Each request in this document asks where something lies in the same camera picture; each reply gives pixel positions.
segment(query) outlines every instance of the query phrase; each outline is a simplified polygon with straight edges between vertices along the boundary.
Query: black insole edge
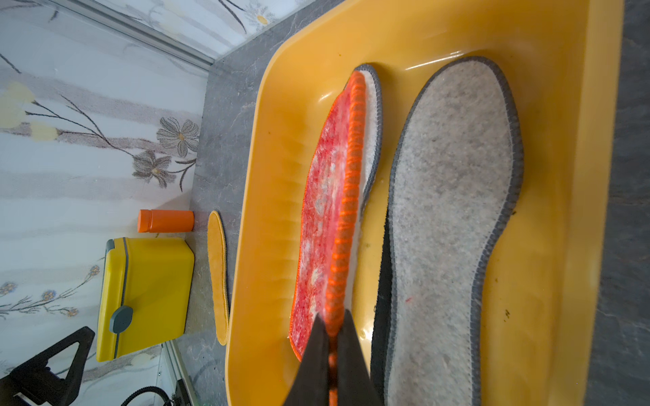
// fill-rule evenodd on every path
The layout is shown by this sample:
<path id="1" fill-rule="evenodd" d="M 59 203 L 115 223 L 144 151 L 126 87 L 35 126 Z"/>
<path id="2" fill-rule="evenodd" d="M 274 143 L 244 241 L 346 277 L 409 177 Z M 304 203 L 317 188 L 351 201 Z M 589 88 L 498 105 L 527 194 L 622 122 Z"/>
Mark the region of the black insole edge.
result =
<path id="1" fill-rule="evenodd" d="M 379 396 L 385 402 L 386 384 L 390 375 L 390 367 L 392 363 L 393 347 L 395 345 L 395 332 L 391 332 L 392 321 L 395 315 L 396 300 L 396 286 L 393 284 L 393 269 L 395 248 L 392 244 L 391 226 L 391 208 L 393 202 L 393 185 L 395 179 L 395 170 L 397 162 L 400 158 L 400 151 L 402 149 L 402 141 L 404 135 L 408 130 L 409 122 L 413 116 L 413 112 L 417 108 L 418 102 L 428 89 L 429 85 L 436 79 L 438 75 L 444 72 L 451 66 L 461 64 L 463 62 L 481 62 L 489 67 L 499 82 L 501 92 L 506 103 L 506 113 L 510 123 L 510 136 L 512 137 L 512 176 L 510 178 L 510 186 L 508 187 L 508 195 L 504 202 L 499 219 L 497 220 L 490 237 L 487 240 L 486 246 L 483 249 L 478 267 L 474 274 L 474 282 L 472 285 L 472 298 L 470 310 L 470 334 L 471 334 L 471 355 L 472 355 L 472 406 L 480 406 L 481 404 L 481 366 L 480 366 L 480 328 L 481 328 L 481 309 L 483 300 L 483 285 L 485 281 L 486 268 L 488 260 L 497 240 L 506 228 L 506 224 L 512 215 L 512 212 L 519 199 L 521 185 L 523 182 L 523 143 L 521 141 L 521 128 L 519 126 L 519 116 L 517 115 L 517 107 L 515 106 L 512 92 L 508 86 L 506 76 L 503 74 L 499 66 L 492 60 L 485 57 L 465 57 L 443 66 L 426 82 L 415 102 L 409 111 L 404 129 L 400 135 L 400 140 L 395 151 L 393 159 L 393 167 L 391 168 L 391 178 L 389 186 L 388 208 L 386 211 L 386 221 L 384 225 L 383 236 L 383 252 L 382 264 L 379 274 L 379 287 L 377 291 L 377 304 L 375 311 L 374 327 L 372 333 L 372 344 L 370 349 L 370 380 L 377 389 Z"/>

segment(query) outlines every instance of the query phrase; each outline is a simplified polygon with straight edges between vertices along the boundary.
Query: black cable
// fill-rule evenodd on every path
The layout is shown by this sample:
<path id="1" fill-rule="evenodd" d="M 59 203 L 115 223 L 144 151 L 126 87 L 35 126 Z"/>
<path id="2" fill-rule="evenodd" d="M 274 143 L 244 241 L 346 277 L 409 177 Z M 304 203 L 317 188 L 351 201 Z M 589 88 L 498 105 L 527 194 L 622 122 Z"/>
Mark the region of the black cable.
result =
<path id="1" fill-rule="evenodd" d="M 169 396 L 167 396 L 167 393 L 164 390 L 162 390 L 161 388 L 159 388 L 159 387 L 144 387 L 144 388 L 140 388 L 140 389 L 136 390 L 128 398 L 126 398 L 124 403 L 122 403 L 122 406 L 128 405 L 137 396 L 139 396 L 139 395 L 141 395 L 143 393 L 147 393 L 147 392 L 153 392 L 155 394 L 158 394 L 162 398 L 162 400 L 164 401 L 163 406 L 172 406 L 173 405 L 173 403 L 170 400 Z"/>

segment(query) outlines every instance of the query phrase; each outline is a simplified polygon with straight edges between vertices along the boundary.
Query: insole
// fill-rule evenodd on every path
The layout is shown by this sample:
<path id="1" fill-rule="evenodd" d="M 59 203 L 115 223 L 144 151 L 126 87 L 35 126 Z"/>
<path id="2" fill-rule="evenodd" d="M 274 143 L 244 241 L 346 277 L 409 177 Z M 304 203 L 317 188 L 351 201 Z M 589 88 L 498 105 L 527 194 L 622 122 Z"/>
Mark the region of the insole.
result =
<path id="1" fill-rule="evenodd" d="M 468 57 L 440 69 L 415 100 L 391 172 L 382 273 L 392 275 L 380 276 L 374 332 L 389 334 L 371 362 L 377 369 L 385 350 L 387 405 L 480 405 L 483 282 L 522 179 L 519 121 L 499 67 Z"/>
<path id="2" fill-rule="evenodd" d="M 289 325 L 299 359 L 316 314 L 330 332 L 350 307 L 363 208 L 381 151 L 380 89 L 370 65 L 355 69 L 328 114 L 309 169 Z"/>

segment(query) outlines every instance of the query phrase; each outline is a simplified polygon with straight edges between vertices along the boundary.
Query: floral wallpaper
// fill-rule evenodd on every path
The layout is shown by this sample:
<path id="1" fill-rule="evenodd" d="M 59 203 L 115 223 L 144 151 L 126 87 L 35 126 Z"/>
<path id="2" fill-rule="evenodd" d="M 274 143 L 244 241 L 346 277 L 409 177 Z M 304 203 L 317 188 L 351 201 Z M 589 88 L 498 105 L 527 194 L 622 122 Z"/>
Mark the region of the floral wallpaper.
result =
<path id="1" fill-rule="evenodd" d="M 217 59 L 313 0 L 96 1 Z"/>
<path id="2" fill-rule="evenodd" d="M 137 237 L 139 209 L 189 208 L 206 85 L 206 72 L 65 9 L 0 0 L 0 377 L 96 330 L 106 241 Z M 64 377 L 73 355 L 48 365 Z M 95 355 L 75 405 L 157 384 L 159 347 Z"/>

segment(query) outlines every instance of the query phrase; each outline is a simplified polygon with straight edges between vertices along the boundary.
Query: orange container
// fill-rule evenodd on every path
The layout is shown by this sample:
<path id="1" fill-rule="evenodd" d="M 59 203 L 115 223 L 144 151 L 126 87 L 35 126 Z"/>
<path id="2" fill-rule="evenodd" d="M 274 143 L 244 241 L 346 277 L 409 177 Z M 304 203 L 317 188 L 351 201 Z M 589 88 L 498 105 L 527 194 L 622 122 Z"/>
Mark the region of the orange container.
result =
<path id="1" fill-rule="evenodd" d="M 194 228 L 189 210 L 140 210 L 138 233 L 186 233 Z"/>

